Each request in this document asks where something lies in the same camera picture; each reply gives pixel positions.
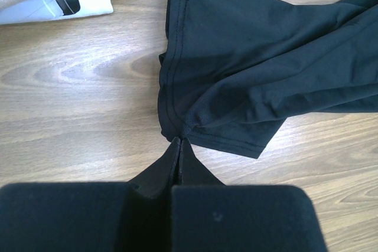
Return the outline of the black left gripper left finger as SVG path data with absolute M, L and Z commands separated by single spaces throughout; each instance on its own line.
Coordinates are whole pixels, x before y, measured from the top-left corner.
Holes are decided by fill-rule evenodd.
M 164 154 L 128 182 L 128 202 L 165 200 L 175 177 L 181 139 L 174 138 Z

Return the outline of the black t shirt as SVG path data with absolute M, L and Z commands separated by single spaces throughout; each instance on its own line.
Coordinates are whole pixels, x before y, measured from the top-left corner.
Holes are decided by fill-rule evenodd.
M 292 116 L 377 112 L 377 0 L 168 0 L 168 140 L 257 158 Z

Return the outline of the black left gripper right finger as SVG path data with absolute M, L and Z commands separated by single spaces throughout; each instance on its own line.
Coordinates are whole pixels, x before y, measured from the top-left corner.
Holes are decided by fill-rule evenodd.
M 197 159 L 188 139 L 182 140 L 180 144 L 175 168 L 175 184 L 181 186 L 224 185 Z

